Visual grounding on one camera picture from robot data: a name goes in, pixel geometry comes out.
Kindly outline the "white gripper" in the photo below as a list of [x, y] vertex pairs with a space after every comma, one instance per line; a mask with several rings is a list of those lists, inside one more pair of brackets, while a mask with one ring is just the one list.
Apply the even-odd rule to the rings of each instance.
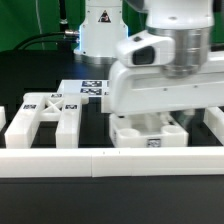
[[115, 62], [103, 113], [138, 115], [224, 106], [224, 61], [209, 61], [194, 75], [167, 77], [159, 67], [127, 68]]

